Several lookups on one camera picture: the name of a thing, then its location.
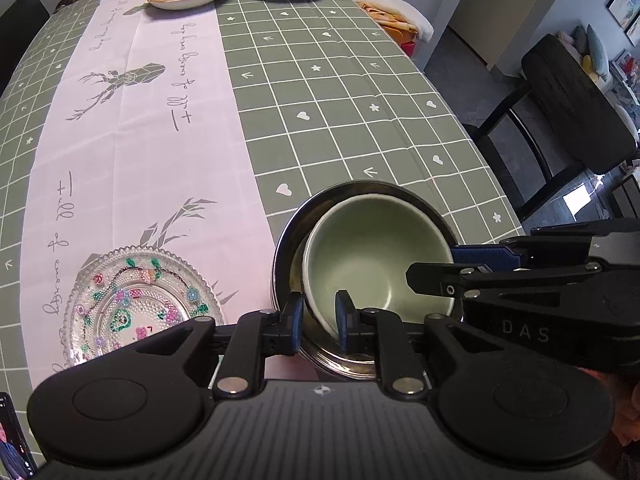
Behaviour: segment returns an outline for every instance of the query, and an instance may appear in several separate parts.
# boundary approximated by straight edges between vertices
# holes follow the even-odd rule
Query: logo
[[[331,393],[331,388],[329,388],[328,386],[325,386],[324,384],[321,384],[320,386],[316,386],[313,389],[313,391],[316,395],[319,395],[320,397],[324,397],[325,395],[328,395]]]

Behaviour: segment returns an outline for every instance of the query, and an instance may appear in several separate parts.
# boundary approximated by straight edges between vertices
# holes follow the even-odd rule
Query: yellow pillow
[[[591,63],[591,56],[588,54],[582,58],[582,69],[586,72],[594,83],[598,84],[600,76],[593,71],[593,65]]]
[[[591,56],[588,54],[582,58],[582,69],[588,74],[593,72],[593,65],[591,63]]]

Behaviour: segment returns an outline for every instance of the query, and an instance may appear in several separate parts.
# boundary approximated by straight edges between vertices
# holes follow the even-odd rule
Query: white table runner
[[[136,12],[143,4],[101,1],[38,144],[20,261],[34,387],[65,366],[66,299],[96,254],[137,244],[178,254],[215,283],[229,323],[270,306],[273,241],[216,11]],[[300,358],[268,364],[271,377],[315,375]]]

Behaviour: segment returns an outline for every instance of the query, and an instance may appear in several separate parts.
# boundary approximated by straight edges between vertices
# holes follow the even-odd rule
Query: chair backrest
[[[608,199],[615,218],[640,218],[640,188],[633,175],[612,189]]]
[[[49,13],[40,0],[16,0],[0,16],[0,94],[48,19]]]
[[[636,151],[636,142],[582,67],[547,34],[522,58],[522,71],[567,152],[604,174]]]

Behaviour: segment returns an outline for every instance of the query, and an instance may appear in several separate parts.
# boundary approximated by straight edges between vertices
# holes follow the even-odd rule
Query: picture frame
[[[624,66],[631,59],[631,53],[628,50],[623,50],[622,53],[616,58],[615,65],[623,72]]]
[[[640,0],[611,0],[607,9],[620,27],[627,30],[640,12]]]
[[[625,34],[633,46],[640,44],[640,14],[636,16]]]

